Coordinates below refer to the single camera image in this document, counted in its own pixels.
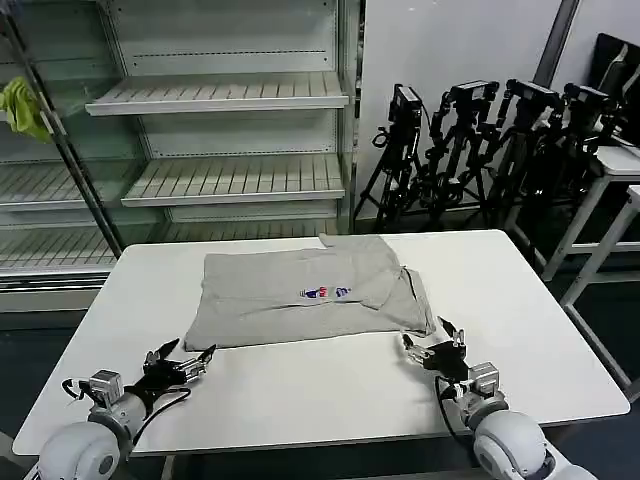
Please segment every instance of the white stand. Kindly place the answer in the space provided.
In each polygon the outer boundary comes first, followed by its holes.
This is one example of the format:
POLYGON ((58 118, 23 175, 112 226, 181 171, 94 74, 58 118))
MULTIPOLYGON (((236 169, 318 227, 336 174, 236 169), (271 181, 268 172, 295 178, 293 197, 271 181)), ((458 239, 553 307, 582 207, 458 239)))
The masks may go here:
POLYGON ((620 240, 639 211, 640 186, 629 187, 629 200, 611 224, 609 231, 600 244, 598 244, 591 258, 589 258, 573 284, 562 297, 562 300, 560 300, 560 305, 562 305, 567 312, 567 315, 571 317, 576 326, 582 331, 583 335, 585 335, 585 338, 595 347, 596 352, 598 352, 601 357, 604 357, 601 358, 601 360, 605 364, 608 364, 611 370, 613 370, 612 373, 618 377, 618 382, 622 384, 625 389, 625 394, 631 402, 640 397, 640 379, 635 382, 629 379, 606 347, 587 325, 580 313, 576 310, 574 304, 589 284, 640 281, 640 272, 598 273, 598 270, 609 254, 613 251, 620 251, 618 240, 620 240))
MULTIPOLYGON (((562 265, 567 255, 593 253, 597 248, 597 243, 574 243, 587 220, 596 208, 602 195, 614 182, 624 182, 628 184, 640 183, 640 150, 633 147, 600 147, 598 159, 604 167, 604 176, 596 180, 586 198, 580 205, 576 216, 566 233, 560 240, 551 259, 548 261, 537 250, 535 250, 536 261, 544 268, 542 279, 548 282, 562 265)), ((516 225, 520 209, 514 208, 506 222, 506 230, 513 232, 523 242, 530 244, 525 233, 516 225)), ((614 252, 639 252, 640 242, 620 242, 613 246, 614 252)))

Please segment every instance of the refrigerated display case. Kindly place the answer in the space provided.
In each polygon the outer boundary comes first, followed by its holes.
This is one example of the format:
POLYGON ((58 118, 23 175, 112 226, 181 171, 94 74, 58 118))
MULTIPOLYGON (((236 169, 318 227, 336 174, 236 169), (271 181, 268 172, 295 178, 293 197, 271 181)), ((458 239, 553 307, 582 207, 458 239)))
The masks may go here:
MULTIPOLYGON (((4 33, 0 88, 26 76, 4 33)), ((44 141, 14 133, 0 115, 0 291, 23 286, 20 279, 107 273, 116 261, 63 154, 54 135, 44 141)), ((103 171, 95 187, 114 195, 121 173, 103 171)))
POLYGON ((104 280, 136 243, 347 233, 362 18, 359 0, 0 0, 0 87, 25 76, 52 137, 0 116, 0 291, 104 280))
POLYGON ((123 248, 348 231, 358 0, 12 11, 123 248))

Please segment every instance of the white table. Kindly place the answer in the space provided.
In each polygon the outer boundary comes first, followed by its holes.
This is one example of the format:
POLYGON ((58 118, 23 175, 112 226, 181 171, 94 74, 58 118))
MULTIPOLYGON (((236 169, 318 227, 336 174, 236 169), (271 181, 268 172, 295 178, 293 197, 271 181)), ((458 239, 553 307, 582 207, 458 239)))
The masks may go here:
MULTIPOLYGON (((629 411, 622 392, 504 233, 384 238, 401 263, 420 272, 434 314, 466 330, 469 364, 491 361, 498 367, 513 409, 544 425, 629 411)), ((57 428, 86 418, 89 402, 69 404, 60 388, 64 379, 105 368, 134 382, 148 350, 184 335, 200 299, 207 253, 316 247, 319 240, 309 238, 128 248, 33 406, 15 453, 36 455, 57 428)), ((160 415, 134 453, 444 435, 433 376, 406 360, 398 334, 378 333, 218 351, 193 395, 160 415)))

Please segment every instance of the white wall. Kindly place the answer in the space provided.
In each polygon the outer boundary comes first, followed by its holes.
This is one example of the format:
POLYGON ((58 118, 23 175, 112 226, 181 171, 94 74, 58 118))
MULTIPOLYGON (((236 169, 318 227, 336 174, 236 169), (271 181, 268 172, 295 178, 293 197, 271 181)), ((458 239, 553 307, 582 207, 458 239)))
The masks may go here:
MULTIPOLYGON (((531 80, 559 6, 560 0, 368 0, 356 195, 380 158, 371 138, 387 125, 394 83, 411 85, 432 113, 453 85, 531 80)), ((422 159, 430 145, 424 121, 422 159)), ((374 210, 368 205, 359 218, 374 210)))
POLYGON ((640 1, 582 0, 560 57, 553 88, 586 81, 599 33, 640 45, 640 1))

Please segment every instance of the glass door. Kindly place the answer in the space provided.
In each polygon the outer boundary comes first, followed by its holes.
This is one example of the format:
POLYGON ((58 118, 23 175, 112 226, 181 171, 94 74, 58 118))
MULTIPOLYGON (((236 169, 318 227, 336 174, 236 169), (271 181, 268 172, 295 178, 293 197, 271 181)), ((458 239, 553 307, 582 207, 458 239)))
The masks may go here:
POLYGON ((41 117, 2 12, 0 291, 19 279, 104 276, 115 264, 118 245, 103 235, 62 145, 41 117))
POLYGON ((8 11, 14 43, 22 44, 32 69, 30 83, 41 90, 70 171, 86 187, 84 200, 115 255, 149 241, 163 227, 161 212, 127 209, 120 201, 145 165, 136 119, 92 118, 85 110, 120 79, 98 2, 31 0, 11 3, 8 11))

